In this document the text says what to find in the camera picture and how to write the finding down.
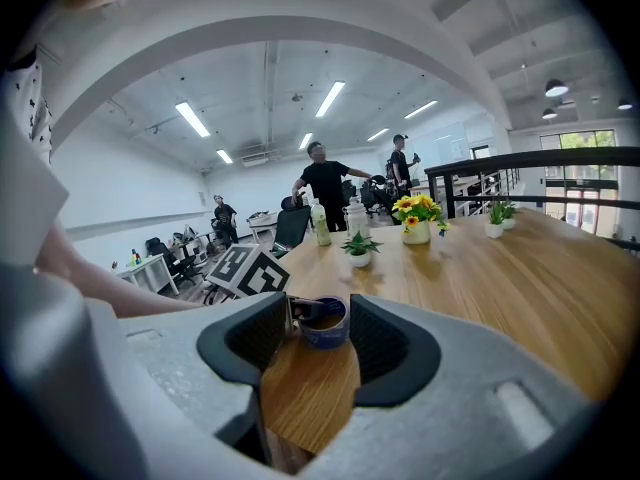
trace wooden tabletop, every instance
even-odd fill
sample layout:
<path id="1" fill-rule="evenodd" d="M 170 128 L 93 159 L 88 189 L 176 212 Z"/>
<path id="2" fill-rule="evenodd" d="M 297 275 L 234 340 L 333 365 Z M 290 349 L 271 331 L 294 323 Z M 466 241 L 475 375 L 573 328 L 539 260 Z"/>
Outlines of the wooden tabletop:
<path id="1" fill-rule="evenodd" d="M 372 229 L 383 242 L 369 267 L 352 268 L 340 245 L 315 236 L 282 261 L 288 292 L 302 297 L 377 295 L 480 322 L 507 334 L 571 379 L 591 399 L 607 396 L 630 346 L 640 300 L 640 263 L 565 222 L 522 210 L 516 228 L 493 240 L 485 216 L 451 220 L 445 238 L 406 246 L 400 226 Z M 265 424 L 318 453 L 347 422 L 359 385 L 350 343 L 332 351 L 290 338 L 262 379 Z"/>

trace ceiling light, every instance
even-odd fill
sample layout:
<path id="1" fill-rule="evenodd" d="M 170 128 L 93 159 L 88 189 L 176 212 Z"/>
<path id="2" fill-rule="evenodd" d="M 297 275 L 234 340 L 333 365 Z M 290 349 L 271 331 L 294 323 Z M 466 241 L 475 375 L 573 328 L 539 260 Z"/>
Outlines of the ceiling light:
<path id="1" fill-rule="evenodd" d="M 542 113 L 542 119 L 553 119 L 554 117 L 558 117 L 558 114 L 555 110 L 551 108 L 545 108 Z"/>
<path id="2" fill-rule="evenodd" d="M 327 110 L 329 110 L 329 107 L 333 103 L 333 100 L 338 97 L 338 94 L 340 94 L 340 91 L 345 85 L 346 84 L 344 82 L 336 82 L 335 84 L 333 84 L 333 87 L 329 91 L 329 94 L 327 94 L 327 97 L 322 102 L 322 105 L 320 105 L 320 109 L 318 110 L 316 117 L 323 117 L 327 113 Z"/>
<path id="3" fill-rule="evenodd" d="M 429 107 L 433 107 L 436 103 L 438 103 L 438 100 L 431 100 L 429 103 L 427 103 L 426 105 L 423 105 L 418 110 L 414 110 L 413 112 L 411 112 L 411 114 L 408 114 L 408 115 L 404 116 L 404 118 L 405 119 L 411 119 L 413 116 L 415 116 L 416 114 L 422 112 L 423 110 L 426 110 Z"/>
<path id="4" fill-rule="evenodd" d="M 618 109 L 619 110 L 629 110 L 632 107 L 633 107 L 633 105 L 631 103 L 629 103 L 628 100 L 625 100 L 624 98 L 620 98 L 620 101 L 618 102 Z"/>
<path id="5" fill-rule="evenodd" d="M 187 123 L 189 123 L 193 127 L 193 129 L 198 132 L 198 135 L 200 135 L 200 137 L 208 137 L 209 135 L 211 135 L 204 127 L 200 119 L 198 119 L 198 116 L 193 112 L 193 110 L 191 110 L 191 107 L 186 101 L 178 103 L 176 105 L 176 109 L 182 114 L 182 117 L 187 120 Z"/>
<path id="6" fill-rule="evenodd" d="M 224 149 L 219 149 L 218 151 L 216 151 L 216 153 L 220 155 L 220 158 L 224 160 L 225 164 L 233 163 L 233 160 L 231 160 L 231 158 L 229 157 L 229 155 L 227 155 L 227 152 Z"/>
<path id="7" fill-rule="evenodd" d="M 565 92 L 567 92 L 569 88 L 564 85 L 557 78 L 552 78 L 547 82 L 547 85 L 544 88 L 544 94 L 548 98 L 555 98 L 556 96 L 561 96 Z"/>
<path id="8" fill-rule="evenodd" d="M 309 144 L 309 140 L 311 140 L 311 136 L 313 135 L 313 133 L 307 133 L 304 136 L 304 139 L 302 139 L 302 142 L 300 143 L 300 149 L 304 149 L 307 147 L 307 144 Z"/>
<path id="9" fill-rule="evenodd" d="M 387 133 L 388 131 L 389 131 L 389 128 L 385 128 L 384 130 L 380 130 L 378 133 L 376 133 L 375 135 L 372 135 L 367 140 L 377 139 L 378 137 L 380 137 L 380 135 L 382 135 L 383 133 Z"/>

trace man in black shirt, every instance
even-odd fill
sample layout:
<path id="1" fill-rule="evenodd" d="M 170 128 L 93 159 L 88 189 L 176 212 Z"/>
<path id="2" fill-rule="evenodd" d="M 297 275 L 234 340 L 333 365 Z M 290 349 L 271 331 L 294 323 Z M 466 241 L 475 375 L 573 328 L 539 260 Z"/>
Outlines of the man in black shirt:
<path id="1" fill-rule="evenodd" d="M 236 211 L 222 200 L 222 196 L 213 196 L 213 200 L 218 207 L 214 210 L 216 219 L 220 221 L 220 229 L 226 231 L 234 244 L 238 243 L 238 232 L 236 231 Z"/>
<path id="2" fill-rule="evenodd" d="M 420 157 L 413 154 L 413 161 L 407 164 L 407 159 L 404 156 L 402 150 L 404 149 L 405 136 L 396 135 L 393 138 L 393 153 L 391 153 L 391 165 L 393 166 L 393 174 L 395 177 L 396 187 L 398 189 L 398 195 L 409 194 L 411 188 L 411 176 L 409 174 L 409 167 L 414 166 L 420 162 Z"/>
<path id="3" fill-rule="evenodd" d="M 307 148 L 307 154 L 313 163 L 306 167 L 302 176 L 293 184 L 291 200 L 295 205 L 298 198 L 298 190 L 307 184 L 311 185 L 313 195 L 316 197 L 327 213 L 327 225 L 329 231 L 346 231 L 342 207 L 342 176 L 347 174 L 359 178 L 371 178 L 371 175 L 358 169 L 351 169 L 340 162 L 327 160 L 324 146 L 319 142 L 312 142 Z"/>

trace white pot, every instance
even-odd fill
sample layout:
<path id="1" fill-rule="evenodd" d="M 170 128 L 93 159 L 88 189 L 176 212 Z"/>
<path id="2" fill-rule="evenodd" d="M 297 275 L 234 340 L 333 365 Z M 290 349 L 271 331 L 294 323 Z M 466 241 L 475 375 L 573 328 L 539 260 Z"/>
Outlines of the white pot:
<path id="1" fill-rule="evenodd" d="M 349 261 L 354 267 L 362 268 L 366 267 L 371 261 L 371 253 L 369 251 L 361 254 L 360 256 L 353 256 L 349 254 Z"/>
<path id="2" fill-rule="evenodd" d="M 502 229 L 508 230 L 513 229 L 516 225 L 516 219 L 504 219 L 502 221 Z"/>
<path id="3" fill-rule="evenodd" d="M 484 223 L 484 232 L 489 238 L 500 238 L 502 236 L 502 225 L 491 224 L 491 222 Z"/>
<path id="4" fill-rule="evenodd" d="M 408 233 L 404 233 L 405 227 L 409 229 Z M 418 222 L 413 227 L 402 224 L 402 231 L 402 241 L 405 244 L 427 244 L 431 240 L 429 223 L 426 220 Z"/>

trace white bottle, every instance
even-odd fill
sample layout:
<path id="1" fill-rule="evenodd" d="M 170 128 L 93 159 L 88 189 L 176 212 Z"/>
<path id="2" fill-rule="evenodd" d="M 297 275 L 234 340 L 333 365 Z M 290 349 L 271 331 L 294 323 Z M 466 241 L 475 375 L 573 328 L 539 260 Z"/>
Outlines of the white bottle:
<path id="1" fill-rule="evenodd" d="M 331 245 L 331 236 L 329 235 L 329 226 L 327 225 L 327 213 L 324 206 L 317 199 L 312 200 L 311 220 L 316 230 L 316 238 L 318 245 Z"/>
<path id="2" fill-rule="evenodd" d="M 371 231 L 369 230 L 369 220 L 367 210 L 357 197 L 349 199 L 349 206 L 345 208 L 347 229 L 349 236 L 353 238 L 360 232 L 362 238 L 369 238 Z"/>

